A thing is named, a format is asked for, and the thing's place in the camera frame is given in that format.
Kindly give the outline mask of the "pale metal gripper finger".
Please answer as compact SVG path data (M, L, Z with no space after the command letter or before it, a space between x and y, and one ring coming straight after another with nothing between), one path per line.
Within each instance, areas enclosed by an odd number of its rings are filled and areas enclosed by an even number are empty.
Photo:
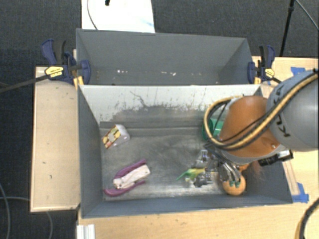
M208 165L210 157L206 149L202 149L198 156L198 168L204 168Z
M209 173L200 173L196 176L195 182L193 183L195 187L202 187L204 185L212 184L212 178Z

